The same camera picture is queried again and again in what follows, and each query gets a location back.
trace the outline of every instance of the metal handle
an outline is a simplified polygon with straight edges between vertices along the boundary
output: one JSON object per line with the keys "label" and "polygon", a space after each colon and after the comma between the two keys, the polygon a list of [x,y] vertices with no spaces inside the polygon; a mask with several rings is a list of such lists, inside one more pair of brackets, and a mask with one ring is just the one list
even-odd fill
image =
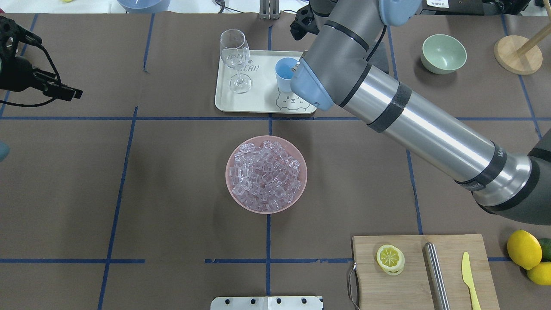
{"label": "metal handle", "polygon": [[429,261],[430,278],[437,292],[436,299],[438,300],[438,309],[450,310],[446,288],[444,287],[444,280],[442,279],[442,272],[440,271],[440,264],[438,263],[438,255],[436,255],[436,246],[434,246],[432,242],[427,242],[423,249]]}
{"label": "metal handle", "polygon": [[[354,304],[354,307],[356,308],[356,310],[361,310],[360,307],[358,306],[358,304],[354,301],[354,299],[352,298],[352,273],[356,271],[356,262],[354,262],[354,265],[352,266],[352,269],[350,270],[350,273],[348,274],[348,298],[350,298],[350,301],[352,301],[352,303]],[[357,292],[358,292],[358,303],[359,302],[359,299],[360,299],[360,289],[359,287],[357,287]]]}

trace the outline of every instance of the wooden dowel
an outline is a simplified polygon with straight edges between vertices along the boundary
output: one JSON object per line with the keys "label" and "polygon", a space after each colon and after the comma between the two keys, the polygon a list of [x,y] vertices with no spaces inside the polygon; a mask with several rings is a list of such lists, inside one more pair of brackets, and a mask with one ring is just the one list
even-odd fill
{"label": "wooden dowel", "polygon": [[545,5],[545,9],[547,10],[547,16],[551,20],[551,6],[549,5],[549,0],[543,0],[543,4]]}
{"label": "wooden dowel", "polygon": [[522,45],[520,47],[520,49],[518,49],[517,54],[519,56],[523,55],[524,53],[526,53],[527,51],[532,49],[534,46],[538,45],[538,43],[541,40],[543,40],[544,37],[549,35],[549,33],[551,33],[551,23],[548,24],[547,26],[545,26],[538,33],[536,33],[536,35],[533,38],[531,38],[530,40],[528,40],[528,42],[524,43],[524,45]]}

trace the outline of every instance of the wooden cutting board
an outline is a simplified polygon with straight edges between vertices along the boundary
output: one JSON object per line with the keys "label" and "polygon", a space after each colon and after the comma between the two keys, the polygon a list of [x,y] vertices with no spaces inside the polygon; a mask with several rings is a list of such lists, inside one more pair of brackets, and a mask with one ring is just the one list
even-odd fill
{"label": "wooden cutting board", "polygon": [[[499,310],[490,265],[480,234],[420,236],[356,236],[352,238],[357,264],[360,308],[369,309],[434,309],[433,294],[425,265],[423,246],[432,242],[440,262],[450,309],[471,310],[469,289],[461,275],[463,252],[469,252],[474,286],[483,310]],[[406,258],[401,274],[387,275],[377,264],[379,247],[392,244]]]}

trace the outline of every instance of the ice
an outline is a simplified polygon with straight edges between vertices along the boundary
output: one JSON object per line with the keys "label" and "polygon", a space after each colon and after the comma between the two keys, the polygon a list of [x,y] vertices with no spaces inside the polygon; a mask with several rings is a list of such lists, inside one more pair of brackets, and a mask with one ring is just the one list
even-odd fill
{"label": "ice", "polygon": [[239,146],[234,166],[228,170],[232,192],[247,208],[270,212],[292,202],[302,183],[298,180],[300,163],[277,141],[260,146]]}

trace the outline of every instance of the wooden stand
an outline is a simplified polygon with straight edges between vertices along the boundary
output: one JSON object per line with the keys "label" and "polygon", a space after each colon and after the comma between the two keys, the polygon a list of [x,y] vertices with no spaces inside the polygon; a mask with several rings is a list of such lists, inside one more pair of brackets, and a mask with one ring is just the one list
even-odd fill
{"label": "wooden stand", "polygon": [[[545,8],[551,18],[549,0]],[[508,35],[494,45],[494,56],[498,63],[512,73],[533,74],[542,66],[543,55],[537,44],[551,33],[551,23],[540,30],[533,38]]]}

